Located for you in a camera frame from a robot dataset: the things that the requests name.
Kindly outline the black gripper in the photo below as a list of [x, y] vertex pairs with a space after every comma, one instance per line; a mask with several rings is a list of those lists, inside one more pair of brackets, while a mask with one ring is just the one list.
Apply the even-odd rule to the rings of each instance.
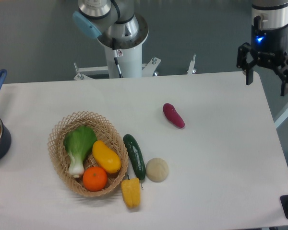
[[246, 77], [246, 85], [253, 83], [255, 60], [247, 62], [248, 54], [257, 65], [273, 68], [281, 79], [280, 95], [288, 93], [288, 0], [253, 0], [251, 45], [238, 47], [236, 67]]

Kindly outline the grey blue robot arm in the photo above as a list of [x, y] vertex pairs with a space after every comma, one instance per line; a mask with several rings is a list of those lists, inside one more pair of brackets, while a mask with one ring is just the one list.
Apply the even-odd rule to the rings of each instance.
[[[73, 13], [76, 26], [103, 45], [110, 78], [141, 77], [142, 44], [148, 36], [145, 19], [134, 12], [132, 0], [80, 0]], [[251, 42], [239, 46], [237, 68], [253, 81], [255, 66], [271, 69], [288, 92], [288, 0], [252, 2]]]

